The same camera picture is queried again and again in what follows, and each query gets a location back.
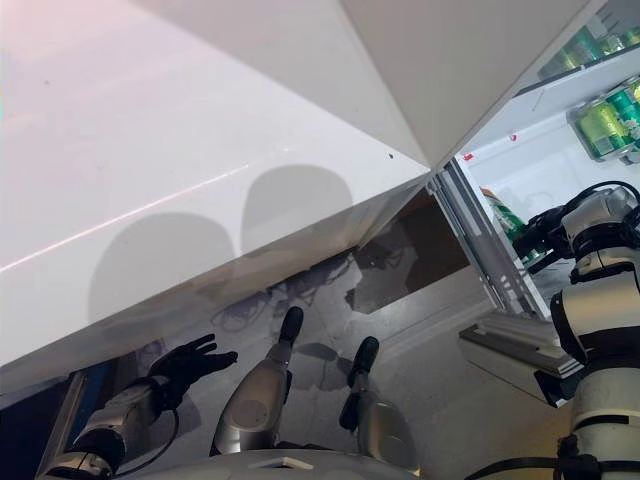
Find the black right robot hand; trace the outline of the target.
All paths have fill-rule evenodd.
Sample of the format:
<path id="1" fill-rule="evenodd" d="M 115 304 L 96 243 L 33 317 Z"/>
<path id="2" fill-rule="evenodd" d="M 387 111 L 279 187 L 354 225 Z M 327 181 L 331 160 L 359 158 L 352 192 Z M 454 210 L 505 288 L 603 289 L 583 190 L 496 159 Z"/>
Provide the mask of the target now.
<path id="1" fill-rule="evenodd" d="M 513 240 L 513 248 L 520 259 L 532 250 L 542 255 L 526 267 L 529 274 L 536 274 L 560 259 L 573 257 L 561 223 L 565 213 L 565 207 L 555 207 L 532 217 Z"/>

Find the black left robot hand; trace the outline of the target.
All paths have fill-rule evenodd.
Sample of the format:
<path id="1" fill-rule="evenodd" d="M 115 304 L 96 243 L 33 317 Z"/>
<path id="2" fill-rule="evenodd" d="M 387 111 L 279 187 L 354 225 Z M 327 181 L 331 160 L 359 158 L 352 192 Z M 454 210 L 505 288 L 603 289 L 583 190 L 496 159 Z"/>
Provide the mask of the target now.
<path id="1" fill-rule="evenodd" d="M 217 343 L 213 333 L 180 345 L 156 360 L 148 376 L 161 383 L 164 398 L 171 408 L 176 408 L 190 386 L 202 377 L 222 371 L 238 360 L 236 351 L 216 353 Z"/>

